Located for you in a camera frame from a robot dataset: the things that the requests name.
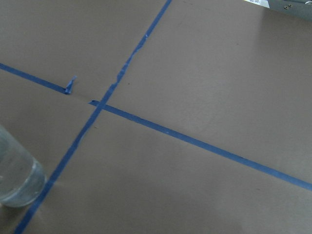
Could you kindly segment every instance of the white label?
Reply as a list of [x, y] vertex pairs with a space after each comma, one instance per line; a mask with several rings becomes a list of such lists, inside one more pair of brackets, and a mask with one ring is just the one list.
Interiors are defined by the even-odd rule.
[[264, 6], [264, 7], [270, 8], [269, 3], [268, 3], [267, 0], [245, 0], [245, 1], [248, 1], [248, 2], [251, 2], [251, 3], [257, 4], [257, 5], [260, 5], [260, 6]]

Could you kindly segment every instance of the gray metal object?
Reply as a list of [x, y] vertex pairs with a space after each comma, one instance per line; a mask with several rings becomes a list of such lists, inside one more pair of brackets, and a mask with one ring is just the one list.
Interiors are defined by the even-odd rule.
[[312, 1], [268, 0], [268, 2], [272, 10], [312, 21]]

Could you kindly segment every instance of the clear glass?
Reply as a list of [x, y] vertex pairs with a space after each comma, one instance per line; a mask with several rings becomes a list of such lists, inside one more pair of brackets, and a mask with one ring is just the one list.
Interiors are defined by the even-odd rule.
[[39, 196], [45, 182], [40, 163], [0, 125], [0, 203], [28, 205]]

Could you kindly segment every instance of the sticker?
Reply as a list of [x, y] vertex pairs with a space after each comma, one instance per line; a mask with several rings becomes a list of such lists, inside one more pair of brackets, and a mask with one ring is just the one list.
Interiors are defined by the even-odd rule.
[[269, 2], [267, 0], [245, 0], [245, 1], [257, 4], [257, 5], [260, 5], [260, 6], [264, 6], [264, 7], [267, 7], [267, 8], [270, 8]]

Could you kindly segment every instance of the blue painter's tape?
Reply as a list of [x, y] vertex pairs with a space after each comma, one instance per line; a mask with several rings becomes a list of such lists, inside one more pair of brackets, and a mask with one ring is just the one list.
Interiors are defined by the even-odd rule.
[[74, 77], [69, 81], [69, 83], [67, 84], [66, 89], [65, 89], [65, 94], [71, 94], [71, 93], [72, 93], [73, 84], [74, 84], [74, 81], [75, 81], [76, 78], [77, 78], [77, 76], [74, 76]]
[[73, 154], [76, 151], [76, 149], [77, 149], [79, 143], [81, 142], [82, 138], [87, 133], [87, 131], [90, 129], [92, 124], [95, 122], [95, 120], [97, 119], [97, 117], [100, 114], [100, 112], [106, 106], [106, 103], [107, 103], [108, 99], [111, 97], [111, 95], [113, 94], [114, 90], [116, 89], [116, 87], [120, 83], [122, 77], [124, 76], [124, 74], [125, 74], [128, 66], [129, 66], [129, 64], [130, 64], [134, 54], [144, 45], [144, 43], [146, 41], [146, 38], [151, 34], [152, 30], [155, 28], [155, 26], [159, 22], [161, 16], [164, 14], [164, 12], [166, 11], [166, 9], [168, 8], [170, 3], [171, 3], [171, 0], [167, 0], [166, 1], [165, 5], [162, 7], [160, 13], [156, 16], [156, 18], [153, 21], [152, 25], [147, 30], [147, 32], [144, 35], [143, 39], [140, 41], [138, 46], [135, 48], [135, 50], [132, 52], [132, 54], [128, 58], [127, 62], [122, 67], [121, 71], [119, 72], [119, 74], [117, 76], [116, 83], [112, 84], [109, 87], [109, 89], [107, 90], [107, 92], [105, 93], [105, 95], [103, 96], [102, 100], [100, 102], [97, 102], [96, 109], [91, 114], [90, 118], [88, 119], [88, 121], [86, 122], [86, 124], [84, 125], [84, 127], [82, 128], [82, 130], [80, 131], [80, 133], [78, 134], [76, 139], [74, 140], [73, 144], [71, 145], [71, 147], [68, 149], [67, 153], [62, 158], [61, 162], [58, 164], [56, 169], [53, 171], [52, 175], [50, 176], [48, 182], [46, 183], [46, 185], [45, 185], [43, 191], [41, 192], [41, 194], [39, 195], [39, 197], [33, 202], [33, 204], [27, 210], [25, 216], [23, 217], [21, 222], [16, 227], [16, 229], [14, 231], [14, 234], [21, 234], [21, 233], [24, 232], [25, 228], [27, 227], [28, 223], [30, 222], [30, 220], [32, 219], [34, 214], [36, 213], [37, 209], [39, 208], [39, 206], [41, 205], [41, 203], [43, 202], [43, 200], [45, 199], [45, 197], [47, 196], [47, 194], [49, 193], [49, 191], [53, 187], [55, 181], [58, 179], [58, 177], [60, 176], [60, 174], [62, 173], [62, 171], [66, 167], [68, 161], [73, 156]]
[[42, 86], [45, 86], [45, 87], [47, 87], [49, 89], [53, 89], [53, 90], [55, 90], [57, 92], [60, 92], [62, 94], [68, 94], [68, 93], [66, 93], [66, 89], [61, 87], [61, 86], [58, 86], [58, 85], [53, 84], [51, 82], [48, 82], [46, 80], [40, 79], [40, 78], [35, 77], [33, 75], [30, 75], [28, 73], [22, 72], [22, 71], [17, 70], [17, 69], [15, 69], [13, 67], [9, 67], [7, 65], [4, 65], [3, 63], [0, 63], [0, 69], [2, 69], [4, 71], [7, 71], [9, 73], [12, 73], [14, 75], [17, 75], [19, 77], [25, 78], [27, 80], [30, 80], [30, 81], [32, 81], [34, 83], [40, 84]]
[[[98, 101], [91, 101], [89, 104], [97, 106]], [[311, 183], [305, 182], [305, 181], [300, 180], [298, 178], [295, 178], [293, 176], [290, 176], [290, 175], [287, 175], [285, 173], [279, 172], [279, 171], [277, 171], [275, 169], [272, 169], [270, 167], [261, 165], [261, 164], [259, 164], [257, 162], [254, 162], [254, 161], [248, 160], [246, 158], [243, 158], [241, 156], [232, 154], [232, 153], [230, 153], [228, 151], [222, 150], [220, 148], [217, 148], [217, 147], [215, 147], [213, 145], [210, 145], [208, 143], [205, 143], [203, 141], [197, 140], [195, 138], [192, 138], [190, 136], [181, 134], [179, 132], [176, 132], [176, 131], [171, 130], [171, 129], [166, 128], [166, 127], [163, 127], [163, 126], [158, 125], [156, 123], [153, 123], [153, 122], [150, 122], [148, 120], [142, 119], [142, 118], [140, 118], [138, 116], [129, 114], [129, 113], [125, 112], [125, 111], [119, 110], [119, 109], [114, 108], [112, 106], [105, 105], [104, 106], [104, 110], [109, 111], [111, 113], [114, 113], [114, 114], [116, 114], [118, 116], [124, 117], [126, 119], [129, 119], [131, 121], [134, 121], [136, 123], [142, 124], [142, 125], [144, 125], [146, 127], [152, 128], [152, 129], [157, 130], [159, 132], [165, 133], [165, 134], [170, 135], [172, 137], [175, 137], [177, 139], [183, 140], [185, 142], [188, 142], [188, 143], [190, 143], [192, 145], [198, 146], [198, 147], [200, 147], [202, 149], [208, 150], [208, 151], [213, 152], [215, 154], [218, 154], [220, 156], [226, 157], [226, 158], [228, 158], [230, 160], [233, 160], [235, 162], [241, 163], [241, 164], [243, 164], [245, 166], [254, 168], [254, 169], [258, 170], [258, 171], [261, 171], [261, 172], [264, 172], [264, 173], [269, 174], [271, 176], [274, 176], [276, 178], [282, 179], [282, 180], [287, 181], [287, 182], [289, 182], [291, 184], [297, 185], [297, 186], [299, 186], [301, 188], [304, 188], [304, 189], [312, 191], [312, 184]]]

